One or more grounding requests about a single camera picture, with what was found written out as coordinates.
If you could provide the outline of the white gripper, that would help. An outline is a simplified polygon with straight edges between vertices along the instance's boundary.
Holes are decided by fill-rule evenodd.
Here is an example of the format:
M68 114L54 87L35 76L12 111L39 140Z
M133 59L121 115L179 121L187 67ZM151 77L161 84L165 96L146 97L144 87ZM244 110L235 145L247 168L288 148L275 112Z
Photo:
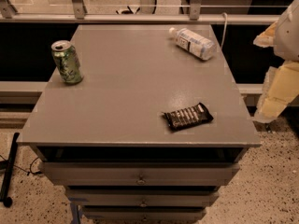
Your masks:
M274 47L274 53L286 60L279 68L269 67L254 113L255 121L270 123L299 95L299 0L293 0L278 22L257 35L253 44Z

